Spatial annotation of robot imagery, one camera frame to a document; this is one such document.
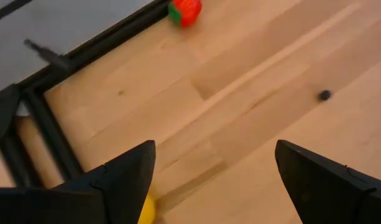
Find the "black metal bracket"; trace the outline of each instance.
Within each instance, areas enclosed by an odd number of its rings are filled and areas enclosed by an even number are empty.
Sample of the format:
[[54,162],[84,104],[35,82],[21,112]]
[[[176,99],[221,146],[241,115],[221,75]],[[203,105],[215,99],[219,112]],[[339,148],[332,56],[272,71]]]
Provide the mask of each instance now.
[[20,98],[16,85],[0,91],[0,153],[18,187],[43,187],[14,125]]
[[18,187],[42,186],[40,177],[14,129],[14,116],[19,102],[25,103],[65,181],[77,178],[83,173],[83,169],[49,108],[44,93],[164,18],[168,14],[169,2],[170,0],[155,0],[64,56],[26,41],[50,65],[0,93],[1,98],[3,93],[15,92],[0,100],[0,151],[6,152],[2,155]]

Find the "red and green ball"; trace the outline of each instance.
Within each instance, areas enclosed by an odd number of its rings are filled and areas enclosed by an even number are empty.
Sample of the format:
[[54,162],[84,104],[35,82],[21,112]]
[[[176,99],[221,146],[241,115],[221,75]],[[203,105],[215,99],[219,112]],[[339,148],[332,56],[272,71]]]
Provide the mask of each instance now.
[[197,20],[201,8],[200,0],[173,0],[168,5],[168,13],[174,23],[188,27]]

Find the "gray mat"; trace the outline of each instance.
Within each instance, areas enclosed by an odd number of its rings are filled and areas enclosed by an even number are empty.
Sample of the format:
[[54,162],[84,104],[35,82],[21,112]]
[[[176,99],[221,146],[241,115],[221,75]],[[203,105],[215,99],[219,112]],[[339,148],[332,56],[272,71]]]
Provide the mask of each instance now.
[[[0,7],[10,0],[0,0]],[[33,0],[0,20],[0,90],[46,63],[25,39],[59,54],[70,52],[152,0]]]

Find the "wood grain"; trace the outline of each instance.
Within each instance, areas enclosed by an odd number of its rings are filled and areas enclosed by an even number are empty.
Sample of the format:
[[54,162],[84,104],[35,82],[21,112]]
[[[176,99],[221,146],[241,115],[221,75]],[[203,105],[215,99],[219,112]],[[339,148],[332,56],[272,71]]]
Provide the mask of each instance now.
[[[156,140],[164,224],[300,223],[278,139],[381,179],[381,0],[203,3],[193,27],[164,19],[45,94],[86,170]],[[18,125],[59,184],[37,130]]]

